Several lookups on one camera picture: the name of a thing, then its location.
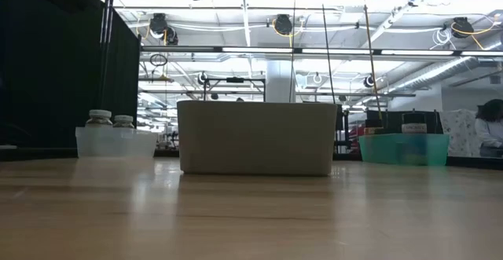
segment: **table surface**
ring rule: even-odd
[[[177,159],[2,163],[0,258],[501,259],[503,172],[333,166],[283,178],[182,175]]]

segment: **person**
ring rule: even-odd
[[[475,131],[482,141],[482,157],[503,156],[503,100],[493,99],[482,106],[475,120]]]

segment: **ductwork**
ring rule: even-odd
[[[503,50],[501,36],[495,36],[480,41],[487,50]],[[477,46],[470,46],[467,50],[476,50]],[[460,57],[456,60],[450,60],[444,63],[436,63],[427,66],[412,75],[406,76],[389,86],[388,92],[400,92],[404,90],[418,90],[433,83],[448,79],[460,73],[472,70],[480,66],[478,57]]]

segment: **teal plastic bin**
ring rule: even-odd
[[[364,162],[445,166],[449,136],[445,134],[376,134],[359,137]]]

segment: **ceiling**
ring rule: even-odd
[[[475,44],[472,38],[452,37],[445,45],[436,45],[438,32],[444,24],[450,25],[454,17],[467,17],[475,31],[490,31],[477,35],[484,39],[501,33],[501,26],[495,17],[503,13],[501,0],[420,0],[417,6],[407,8],[409,0],[367,0],[369,7],[369,26],[371,33],[390,16],[396,17],[391,27],[372,42],[374,49],[467,49]],[[330,48],[365,48],[367,42],[363,0],[246,0],[247,12],[242,9],[244,0],[115,0],[114,6],[123,20],[130,25],[133,33],[146,36],[143,46],[159,46],[163,43],[147,35],[149,19],[154,13],[166,13],[167,22],[177,31],[180,46],[258,46],[289,47],[289,37],[278,35],[272,26],[279,13],[289,14],[296,26],[294,47],[325,48],[325,29],[321,4],[325,7],[327,39]],[[247,42],[245,21],[250,26]],[[231,58],[217,62],[178,62],[176,67],[169,63],[164,67],[154,67],[148,61],[140,68],[141,90],[198,90],[194,84],[197,76],[205,71],[211,77],[249,77],[263,78],[266,72],[266,59]],[[380,88],[386,88],[430,63],[422,60],[376,60],[375,72]],[[369,60],[331,60],[334,89],[340,92],[365,90],[362,80],[371,72]],[[318,76],[328,79],[329,65],[322,59],[297,59],[294,62],[298,90],[323,90],[330,88],[328,80],[319,83]],[[174,82],[149,82],[162,74]],[[256,90],[250,84],[232,84],[230,87],[215,87],[214,90]],[[152,94],[175,106],[176,101],[188,99],[181,94]],[[262,97],[242,96],[245,100],[261,101]],[[236,95],[221,95],[219,100],[236,100]]]

